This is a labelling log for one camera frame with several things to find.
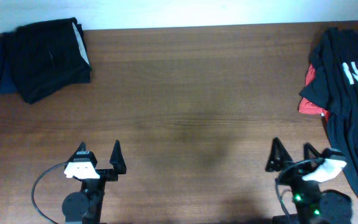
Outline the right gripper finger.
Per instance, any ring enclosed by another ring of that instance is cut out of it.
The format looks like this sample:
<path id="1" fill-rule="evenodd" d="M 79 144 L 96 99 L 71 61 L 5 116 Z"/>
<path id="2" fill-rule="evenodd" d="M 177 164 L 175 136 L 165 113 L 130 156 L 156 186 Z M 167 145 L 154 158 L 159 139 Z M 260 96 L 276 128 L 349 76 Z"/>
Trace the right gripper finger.
<path id="1" fill-rule="evenodd" d="M 265 166 L 266 172 L 280 172 L 293 164 L 293 159 L 279 138 L 274 138 L 270 155 Z"/>
<path id="2" fill-rule="evenodd" d="M 303 154 L 305 160 L 318 159 L 321 157 L 321 154 L 308 142 L 303 145 Z"/>

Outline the black shorts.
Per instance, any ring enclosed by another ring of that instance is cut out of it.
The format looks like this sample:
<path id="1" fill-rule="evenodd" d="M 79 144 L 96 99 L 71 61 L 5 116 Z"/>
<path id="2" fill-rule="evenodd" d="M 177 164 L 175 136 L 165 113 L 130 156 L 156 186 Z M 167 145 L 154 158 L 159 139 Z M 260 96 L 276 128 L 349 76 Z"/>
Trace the black shorts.
<path id="1" fill-rule="evenodd" d="M 20 26 L 4 43 L 13 82 L 26 103 L 91 81 L 83 31 L 74 17 Z"/>

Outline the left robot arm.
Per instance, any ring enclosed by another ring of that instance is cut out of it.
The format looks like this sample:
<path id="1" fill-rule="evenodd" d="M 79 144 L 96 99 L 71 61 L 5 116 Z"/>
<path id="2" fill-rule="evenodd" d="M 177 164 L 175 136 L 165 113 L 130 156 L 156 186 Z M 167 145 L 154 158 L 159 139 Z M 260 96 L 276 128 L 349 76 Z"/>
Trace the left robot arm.
<path id="1" fill-rule="evenodd" d="M 84 142 L 67 161 L 64 174 L 68 179 L 80 181 L 81 189 L 66 196 L 62 203 L 65 223 L 100 222 L 106 183 L 118 181 L 127 171 L 120 142 L 114 143 L 109 160 L 111 169 L 97 169 L 97 163 L 95 154 L 86 149 Z"/>

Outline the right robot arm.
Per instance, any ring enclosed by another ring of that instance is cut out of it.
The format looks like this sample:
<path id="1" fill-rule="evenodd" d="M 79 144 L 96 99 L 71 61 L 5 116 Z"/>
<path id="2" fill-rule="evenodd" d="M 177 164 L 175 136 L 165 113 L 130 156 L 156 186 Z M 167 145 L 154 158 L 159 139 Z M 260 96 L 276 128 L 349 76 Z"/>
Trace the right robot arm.
<path id="1" fill-rule="evenodd" d="M 319 185 L 334 179 L 347 165 L 344 154 L 333 148 L 318 152 L 310 143 L 303 145 L 304 159 L 293 161 L 279 138 L 273 138 L 266 172 L 278 172 L 275 192 L 284 212 L 273 224 L 350 223 L 351 198 L 337 190 L 320 190 Z M 288 212 L 278 187 L 288 186 L 296 213 Z"/>

